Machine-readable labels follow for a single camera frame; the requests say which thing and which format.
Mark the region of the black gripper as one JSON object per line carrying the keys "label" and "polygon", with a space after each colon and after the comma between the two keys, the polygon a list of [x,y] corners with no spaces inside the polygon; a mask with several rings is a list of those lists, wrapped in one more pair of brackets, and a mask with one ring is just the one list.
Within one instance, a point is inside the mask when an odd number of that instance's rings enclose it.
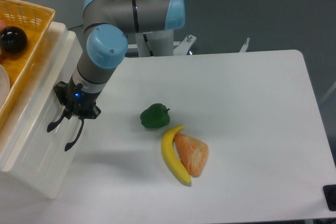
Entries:
{"label": "black gripper", "polygon": [[64,106],[64,110],[58,120],[48,124],[47,132],[53,131],[64,118],[70,120],[72,116],[77,116],[81,122],[75,139],[65,145],[65,152],[70,150],[79,140],[84,126],[84,119],[96,119],[101,113],[101,110],[96,106],[96,100],[100,92],[87,93],[82,88],[83,84],[74,84],[73,81],[68,83],[61,81],[54,86],[54,92],[59,103]]}

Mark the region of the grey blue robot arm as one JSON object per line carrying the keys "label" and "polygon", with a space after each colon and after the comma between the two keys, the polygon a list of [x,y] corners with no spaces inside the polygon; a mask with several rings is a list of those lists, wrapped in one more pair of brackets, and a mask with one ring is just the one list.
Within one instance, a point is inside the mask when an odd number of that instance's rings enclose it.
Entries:
{"label": "grey blue robot arm", "polygon": [[81,122],[100,114],[96,100],[128,49],[127,35],[182,28],[184,0],[84,0],[85,47],[68,82],[54,92],[62,119]]}

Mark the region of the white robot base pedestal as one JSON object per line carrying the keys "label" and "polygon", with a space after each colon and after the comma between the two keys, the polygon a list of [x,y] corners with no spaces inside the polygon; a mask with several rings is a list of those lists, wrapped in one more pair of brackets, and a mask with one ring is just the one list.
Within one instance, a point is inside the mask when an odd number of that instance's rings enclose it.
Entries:
{"label": "white robot base pedestal", "polygon": [[172,56],[174,30],[132,34],[128,37],[127,57]]}

